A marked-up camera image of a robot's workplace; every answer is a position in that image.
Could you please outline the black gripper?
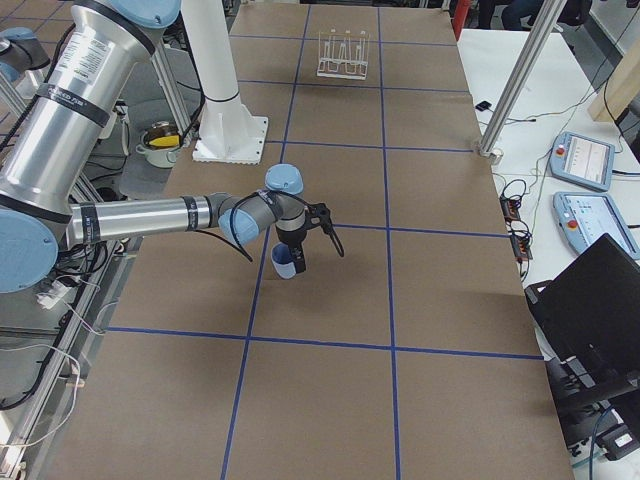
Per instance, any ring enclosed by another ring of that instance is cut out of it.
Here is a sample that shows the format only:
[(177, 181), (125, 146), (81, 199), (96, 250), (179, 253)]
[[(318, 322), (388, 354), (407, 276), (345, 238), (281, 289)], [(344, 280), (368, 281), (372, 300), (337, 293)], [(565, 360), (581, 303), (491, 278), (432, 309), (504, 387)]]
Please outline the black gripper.
[(296, 273), (306, 271), (306, 260), (302, 244), (306, 238), (305, 214), (299, 214), (295, 218), (282, 219), (276, 223), (276, 233), (281, 243), (288, 246), (293, 256)]

